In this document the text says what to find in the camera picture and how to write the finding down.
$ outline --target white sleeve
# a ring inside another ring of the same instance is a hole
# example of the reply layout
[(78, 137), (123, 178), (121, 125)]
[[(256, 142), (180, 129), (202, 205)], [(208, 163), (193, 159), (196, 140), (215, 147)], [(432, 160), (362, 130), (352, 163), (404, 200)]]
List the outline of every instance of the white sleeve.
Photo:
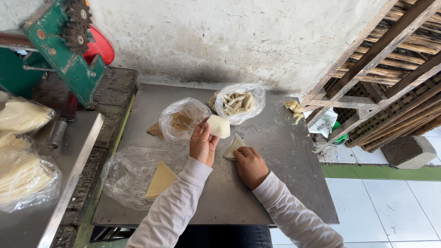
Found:
[(298, 248), (344, 247), (342, 236), (307, 209), (273, 172), (253, 193), (277, 227)]
[(189, 157), (175, 182), (155, 199), (126, 248), (174, 247), (196, 211), (212, 170)]

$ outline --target dark pants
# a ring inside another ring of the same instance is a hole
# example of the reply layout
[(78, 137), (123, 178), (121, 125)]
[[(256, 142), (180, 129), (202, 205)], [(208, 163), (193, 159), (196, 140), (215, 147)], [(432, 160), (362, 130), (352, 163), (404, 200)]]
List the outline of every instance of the dark pants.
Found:
[(176, 248), (273, 248), (267, 225), (188, 225)]

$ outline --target hand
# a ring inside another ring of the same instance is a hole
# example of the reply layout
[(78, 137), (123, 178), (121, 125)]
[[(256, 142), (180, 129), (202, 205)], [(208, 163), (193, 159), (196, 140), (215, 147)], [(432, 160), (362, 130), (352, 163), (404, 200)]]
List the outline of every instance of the hand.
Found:
[(214, 162), (214, 149), (220, 138), (210, 134), (208, 118), (196, 126), (190, 137), (190, 157), (211, 167)]
[(257, 188), (269, 175), (262, 156), (252, 147), (239, 147), (233, 151), (236, 156), (237, 172), (251, 190)]

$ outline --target knife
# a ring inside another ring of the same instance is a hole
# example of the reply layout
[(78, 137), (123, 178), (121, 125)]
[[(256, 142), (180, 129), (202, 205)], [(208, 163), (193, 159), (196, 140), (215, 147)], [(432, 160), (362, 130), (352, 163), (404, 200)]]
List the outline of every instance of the knife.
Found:
[(78, 99), (71, 91), (67, 98), (66, 104), (61, 111), (60, 117), (55, 121), (52, 126), (51, 133), (46, 140), (46, 147), (49, 149), (58, 149), (61, 145), (64, 133), (66, 131), (67, 122), (75, 119), (75, 113), (77, 111)]

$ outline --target green machine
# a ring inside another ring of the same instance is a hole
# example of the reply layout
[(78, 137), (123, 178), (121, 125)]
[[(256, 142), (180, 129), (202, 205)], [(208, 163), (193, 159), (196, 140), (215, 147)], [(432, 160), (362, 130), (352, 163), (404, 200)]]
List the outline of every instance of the green machine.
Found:
[[(10, 49), (0, 48), (1, 63), (11, 67), (13, 62), (14, 68), (20, 68), (15, 78), (3, 75), (8, 72), (2, 73), (0, 86), (28, 97), (32, 79), (37, 76), (39, 79), (44, 74), (42, 70), (54, 70), (86, 108), (94, 109), (93, 95), (108, 67), (99, 54), (90, 65), (82, 56), (88, 49), (87, 43), (93, 39), (89, 32), (90, 17), (89, 6), (84, 0), (49, 0), (45, 3), (22, 28), (39, 53), (33, 52), (23, 60)], [(31, 74), (28, 80), (24, 79), (25, 73)]]

